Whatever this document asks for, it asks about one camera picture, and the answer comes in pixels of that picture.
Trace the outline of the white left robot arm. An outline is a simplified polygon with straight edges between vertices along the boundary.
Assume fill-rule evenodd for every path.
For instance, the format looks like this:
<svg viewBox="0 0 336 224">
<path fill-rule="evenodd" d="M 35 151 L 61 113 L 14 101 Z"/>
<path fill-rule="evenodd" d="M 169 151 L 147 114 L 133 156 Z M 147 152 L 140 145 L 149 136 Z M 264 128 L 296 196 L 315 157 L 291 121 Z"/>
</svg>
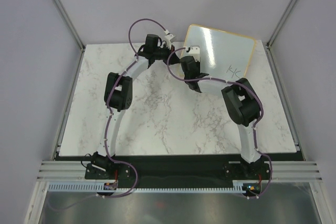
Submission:
<svg viewBox="0 0 336 224">
<path fill-rule="evenodd" d="M 108 111 L 107 123 L 103 139 L 86 166 L 85 179 L 113 179 L 117 173 L 121 163 L 112 161 L 111 158 L 116 152 L 121 121 L 132 103 L 133 82 L 155 61 L 167 62 L 169 54 L 174 49 L 172 41 L 175 36 L 168 31 L 165 33 L 164 39 L 148 34 L 145 44 L 136 51 L 130 65 L 120 74 L 113 72 L 108 74 L 104 91 L 104 101 Z"/>
</svg>

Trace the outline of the yellow framed whiteboard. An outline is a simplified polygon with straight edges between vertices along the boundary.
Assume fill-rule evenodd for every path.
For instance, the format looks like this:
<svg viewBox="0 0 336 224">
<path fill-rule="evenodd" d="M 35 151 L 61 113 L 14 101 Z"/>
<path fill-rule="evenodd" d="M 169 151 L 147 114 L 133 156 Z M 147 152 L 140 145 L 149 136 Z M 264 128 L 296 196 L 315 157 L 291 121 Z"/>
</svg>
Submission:
<svg viewBox="0 0 336 224">
<path fill-rule="evenodd" d="M 246 75 L 256 40 L 245 35 L 191 24 L 184 46 L 199 46 L 200 72 L 235 81 Z"/>
</svg>

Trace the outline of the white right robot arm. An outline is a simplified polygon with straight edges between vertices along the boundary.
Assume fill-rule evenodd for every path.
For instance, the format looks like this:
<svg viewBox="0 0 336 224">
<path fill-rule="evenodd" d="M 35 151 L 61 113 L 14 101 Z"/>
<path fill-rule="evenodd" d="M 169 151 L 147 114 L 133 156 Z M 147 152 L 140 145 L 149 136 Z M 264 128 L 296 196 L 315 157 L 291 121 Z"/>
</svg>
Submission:
<svg viewBox="0 0 336 224">
<path fill-rule="evenodd" d="M 194 57 L 180 60 L 184 81 L 193 91 L 222 97 L 230 119 L 239 131 L 241 151 L 236 174 L 246 179 L 269 179 L 270 167 L 265 163 L 257 147 L 255 126 L 263 116 L 263 109 L 255 91 L 246 78 L 235 82 L 223 82 L 200 71 L 200 63 Z"/>
</svg>

